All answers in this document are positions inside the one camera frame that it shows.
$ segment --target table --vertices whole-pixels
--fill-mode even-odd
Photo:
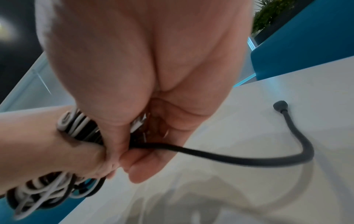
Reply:
[[[178,154],[134,185],[119,170],[60,224],[349,224],[354,220],[354,57],[234,88],[186,147],[244,157],[299,153],[272,105],[289,103],[314,161],[232,166]]]

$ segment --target green plant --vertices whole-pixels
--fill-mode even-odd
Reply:
[[[252,33],[262,30],[272,24],[284,10],[294,7],[296,0],[258,0],[260,10],[255,13]]]

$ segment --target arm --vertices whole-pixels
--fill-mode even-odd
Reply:
[[[0,195],[28,180],[67,171],[94,176],[103,165],[103,147],[78,142],[56,130],[68,107],[0,114]]]

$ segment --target bundle of cables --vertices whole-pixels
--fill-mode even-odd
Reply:
[[[290,131],[301,143],[303,151],[300,154],[278,158],[240,158],[170,144],[146,142],[145,134],[138,131],[144,123],[145,116],[138,117],[131,124],[129,148],[164,149],[217,162],[253,167],[294,166],[311,161],[314,156],[313,146],[295,127],[288,113],[288,104],[285,101],[278,101],[273,107],[284,116]],[[68,133],[77,140],[103,145],[103,139],[97,124],[76,107],[59,119],[57,129]],[[14,218],[20,220],[37,209],[54,208],[68,197],[74,199],[90,197],[99,191],[104,181],[105,178],[99,180],[78,178],[75,174],[67,172],[50,173],[9,190],[6,194],[6,199],[10,207],[15,210]]]

